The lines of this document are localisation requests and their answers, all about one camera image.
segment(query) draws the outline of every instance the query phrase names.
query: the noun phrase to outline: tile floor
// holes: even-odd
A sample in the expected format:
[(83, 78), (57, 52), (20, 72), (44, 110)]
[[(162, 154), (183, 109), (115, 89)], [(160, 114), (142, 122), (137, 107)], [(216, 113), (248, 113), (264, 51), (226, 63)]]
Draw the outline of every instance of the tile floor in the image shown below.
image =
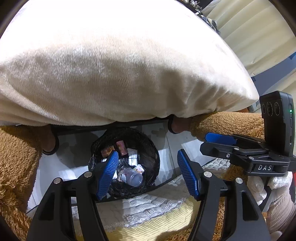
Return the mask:
[[(160, 171), (155, 181), (159, 185), (181, 174), (177, 163), (177, 151), (183, 148), (192, 161), (206, 164), (212, 157), (203, 156), (199, 151), (201, 141), (192, 137), (190, 132), (178, 135), (171, 134), (167, 122), (135, 126), (145, 133), (155, 144), (160, 156)], [(60, 148), (52, 156), (43, 155), (37, 170), (36, 182), (28, 203), (28, 210), (38, 205), (52, 180), (61, 177), (63, 180), (78, 178), (88, 170), (91, 157), (91, 144), (105, 131), (94, 131), (59, 137)]]

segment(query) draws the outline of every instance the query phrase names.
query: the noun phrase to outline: curtain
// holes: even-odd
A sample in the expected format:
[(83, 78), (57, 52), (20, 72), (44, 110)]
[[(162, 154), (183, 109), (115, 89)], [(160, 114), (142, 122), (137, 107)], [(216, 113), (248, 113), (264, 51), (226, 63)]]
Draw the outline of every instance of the curtain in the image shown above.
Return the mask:
[(268, 0), (214, 0), (203, 13), (255, 76), (296, 52), (296, 37)]

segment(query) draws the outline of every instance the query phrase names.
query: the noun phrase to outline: plastic bottle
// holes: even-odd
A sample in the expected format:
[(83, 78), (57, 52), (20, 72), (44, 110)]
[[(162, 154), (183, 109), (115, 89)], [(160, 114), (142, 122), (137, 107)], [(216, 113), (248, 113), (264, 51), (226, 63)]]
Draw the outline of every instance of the plastic bottle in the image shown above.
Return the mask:
[(143, 182), (143, 175), (130, 167), (120, 171), (121, 180), (133, 187), (138, 187)]

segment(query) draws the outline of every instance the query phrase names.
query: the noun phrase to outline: white pillow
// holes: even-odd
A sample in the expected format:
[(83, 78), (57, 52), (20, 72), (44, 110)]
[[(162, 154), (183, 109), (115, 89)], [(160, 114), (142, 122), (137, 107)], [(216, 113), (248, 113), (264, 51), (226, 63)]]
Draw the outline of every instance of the white pillow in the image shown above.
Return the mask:
[(0, 119), (103, 125), (243, 109), (227, 44), (175, 0), (29, 0), (0, 39)]

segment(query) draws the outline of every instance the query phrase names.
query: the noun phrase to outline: white glove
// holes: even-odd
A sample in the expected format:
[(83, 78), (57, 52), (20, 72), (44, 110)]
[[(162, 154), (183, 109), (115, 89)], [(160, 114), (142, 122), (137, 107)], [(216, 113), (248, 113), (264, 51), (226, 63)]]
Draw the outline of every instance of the white glove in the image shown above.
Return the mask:
[(271, 241), (277, 241), (281, 235), (282, 235), (281, 231), (275, 231), (275, 232), (271, 233), (270, 234)]
[[(266, 219), (270, 233), (275, 231), (283, 232), (296, 213), (295, 205), (289, 193), (292, 179), (292, 172), (287, 172), (282, 177), (272, 177), (267, 184), (271, 189), (275, 189)], [(247, 186), (257, 204), (260, 205), (267, 196), (262, 179), (249, 176)]]

